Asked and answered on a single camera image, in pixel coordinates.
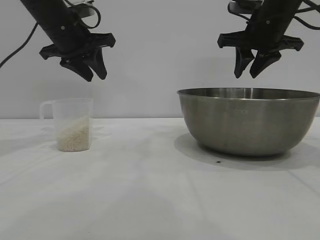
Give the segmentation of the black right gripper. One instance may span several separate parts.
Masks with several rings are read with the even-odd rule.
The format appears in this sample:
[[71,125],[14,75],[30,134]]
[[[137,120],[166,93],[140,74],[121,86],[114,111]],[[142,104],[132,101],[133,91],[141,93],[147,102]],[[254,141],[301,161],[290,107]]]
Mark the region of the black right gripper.
[[[299,37],[285,35],[288,25],[279,14],[273,13],[264,18],[260,11],[255,10],[245,30],[221,33],[217,40],[218,46],[235,47],[235,77],[240,78],[252,60],[254,61],[249,73],[252,78],[256,78],[263,70],[281,59],[279,51],[300,51],[304,42]],[[252,50],[258,51],[255,57]]]

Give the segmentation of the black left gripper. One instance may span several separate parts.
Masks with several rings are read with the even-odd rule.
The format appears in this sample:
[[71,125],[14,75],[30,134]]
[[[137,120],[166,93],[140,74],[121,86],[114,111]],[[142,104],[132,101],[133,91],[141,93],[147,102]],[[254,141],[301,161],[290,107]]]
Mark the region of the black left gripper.
[[60,57],[60,66],[71,70],[87,82],[94,73],[101,79],[107,77],[103,47],[113,47],[116,39],[112,33],[91,33],[80,23],[73,9],[36,9],[34,19],[53,44],[41,49],[43,59]]

